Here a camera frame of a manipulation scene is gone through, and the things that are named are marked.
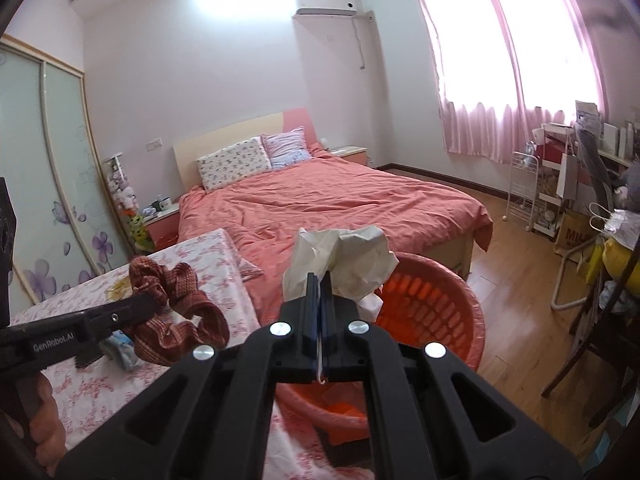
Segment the person left hand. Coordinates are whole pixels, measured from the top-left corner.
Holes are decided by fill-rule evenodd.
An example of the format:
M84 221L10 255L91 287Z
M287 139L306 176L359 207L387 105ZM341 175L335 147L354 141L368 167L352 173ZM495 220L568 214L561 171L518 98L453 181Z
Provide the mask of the person left hand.
M29 434L36 447L35 456L38 464L53 477L58 463L66 454L66 433L58 416L58 404L53 397L49 379L43 374L37 376L38 410L29 419Z

